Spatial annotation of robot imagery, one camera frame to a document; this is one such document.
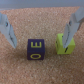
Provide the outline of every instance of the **speckled brown carpet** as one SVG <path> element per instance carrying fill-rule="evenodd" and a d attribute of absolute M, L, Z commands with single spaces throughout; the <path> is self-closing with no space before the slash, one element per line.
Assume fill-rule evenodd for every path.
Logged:
<path fill-rule="evenodd" d="M 13 49 L 0 33 L 0 84 L 84 84 L 84 24 L 75 34 L 71 55 L 57 55 L 55 40 L 78 7 L 26 8 L 6 14 L 17 37 Z M 45 59 L 27 60 L 28 39 L 45 40 Z"/>

